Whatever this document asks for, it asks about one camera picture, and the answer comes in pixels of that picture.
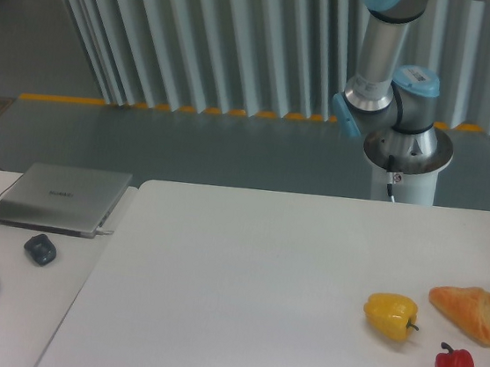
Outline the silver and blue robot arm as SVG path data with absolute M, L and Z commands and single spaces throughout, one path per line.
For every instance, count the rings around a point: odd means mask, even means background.
M 362 2 L 362 48 L 332 103 L 346 135 L 413 135 L 437 121 L 474 121 L 490 132 L 490 0 Z

